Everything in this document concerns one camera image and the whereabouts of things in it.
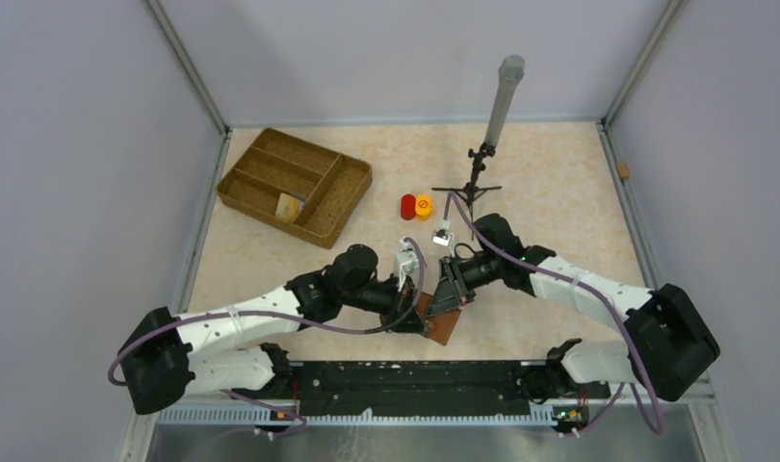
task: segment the gray floor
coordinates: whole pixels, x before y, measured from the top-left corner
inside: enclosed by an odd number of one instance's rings
[[[158,425],[147,462],[434,462],[434,461],[702,461],[687,406],[667,406],[668,430],[656,436],[632,406],[618,406],[580,440],[542,438],[505,427],[311,427],[269,442],[220,425]]]

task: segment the metal frame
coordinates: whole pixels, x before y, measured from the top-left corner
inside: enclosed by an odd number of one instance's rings
[[[221,177],[222,167],[227,155],[228,146],[231,139],[231,129],[225,123],[220,109],[217,107],[214,99],[206,88],[203,80],[200,78],[194,63],[189,57],[180,37],[177,35],[174,26],[171,24],[165,9],[160,0],[142,0],[148,7],[149,13],[160,29],[165,41],[169,45],[175,60],[177,60],[186,78],[192,86],[195,96],[200,101],[204,111],[211,118],[215,127],[224,134],[219,154],[215,162],[215,168],[211,174],[208,184],[208,191],[205,194],[205,201],[202,204],[202,213],[199,223],[195,230],[195,239],[192,252],[188,257],[188,264],[184,268],[181,277],[183,281],[180,286],[173,307],[177,312],[186,310],[191,299],[192,289],[195,283],[196,271],[199,265],[200,254],[205,242],[206,232],[208,230],[209,220],[214,207],[216,193],[214,185]],[[634,88],[638,85],[642,75],[647,67],[653,62],[654,56],[659,48],[659,44],[664,39],[676,17],[687,4],[688,0],[670,0],[660,18],[656,28],[646,41],[645,46],[640,52],[637,62],[627,76],[625,82],[620,87],[619,92],[611,103],[608,112],[597,123],[597,129],[600,135],[601,143],[606,155],[606,161],[609,165],[611,177],[614,181],[614,188],[619,198],[620,206],[628,225],[632,243],[637,254],[640,270],[646,283],[652,287],[659,284],[659,271],[655,265],[655,258],[646,238],[642,221],[638,212],[638,206],[634,199],[634,194],[629,182],[619,179],[616,172],[616,164],[619,161],[619,154],[611,137],[611,128],[619,118],[621,111],[631,97]],[[589,117],[579,117],[575,120],[591,120]],[[535,121],[533,118],[514,118],[512,121]],[[455,123],[454,120],[443,120],[444,123]],[[620,403],[633,403],[629,396],[624,395]],[[195,403],[214,403],[217,406],[227,405],[227,400],[220,401],[218,398],[190,399],[184,402],[185,405],[194,405]],[[689,392],[678,401],[679,404],[689,406],[697,436],[702,447],[705,459],[708,462],[739,460],[735,445],[730,432],[721,418],[720,411],[715,402],[713,387],[710,379],[704,375]],[[554,405],[564,405],[565,402],[558,400],[552,402]],[[160,414],[149,416],[138,416],[134,413],[128,423],[127,431],[124,435],[124,442],[121,448],[119,461],[131,462],[145,460],[149,448],[151,447],[154,427]]]

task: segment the metal grate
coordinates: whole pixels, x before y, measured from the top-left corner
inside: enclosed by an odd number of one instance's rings
[[[551,426],[556,425],[551,405],[533,404],[526,416],[443,416],[443,417],[385,417],[374,416],[371,409],[359,416],[307,417],[309,425],[373,425],[373,426]],[[271,411],[257,406],[227,404],[179,404],[163,411],[158,424],[199,425],[290,425],[291,422],[271,420]]]

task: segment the robotic arm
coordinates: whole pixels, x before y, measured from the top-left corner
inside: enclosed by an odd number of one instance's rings
[[[513,290],[570,305],[617,329],[602,300],[584,290],[584,285],[605,295],[662,399],[678,399],[718,356],[718,344],[682,289],[670,284],[658,291],[627,286],[581,269],[548,248],[524,247],[508,222],[497,214],[479,218],[474,224],[483,239],[482,250],[471,258],[457,257],[448,226],[436,232],[433,240],[446,245],[450,255],[439,261],[439,283],[423,309],[416,310],[419,297],[410,277],[423,262],[403,242],[396,255],[395,275],[383,281],[376,278],[376,254],[368,246],[356,244],[331,265],[242,303],[177,317],[166,308],[149,312],[118,357],[136,412],[149,414],[186,395],[221,389],[279,394],[289,385],[292,371],[286,352],[271,344],[234,348],[271,334],[302,330],[308,324],[320,326],[336,318],[343,305],[379,314],[381,327],[367,331],[323,328],[428,336],[433,326],[430,319],[458,310],[474,300],[478,287],[496,280],[503,280]],[[490,245],[537,270],[514,264]],[[131,348],[138,342],[140,346]],[[547,366],[553,368],[551,373],[541,373],[553,377],[555,381],[547,386],[555,390],[592,381],[641,383],[637,366],[621,340],[593,343],[571,339],[549,351]],[[537,377],[534,382],[545,383],[546,379]]]

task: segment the yellow bottle cap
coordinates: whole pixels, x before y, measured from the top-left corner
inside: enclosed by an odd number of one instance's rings
[[[416,197],[416,218],[425,221],[432,214],[432,200],[426,194]]]

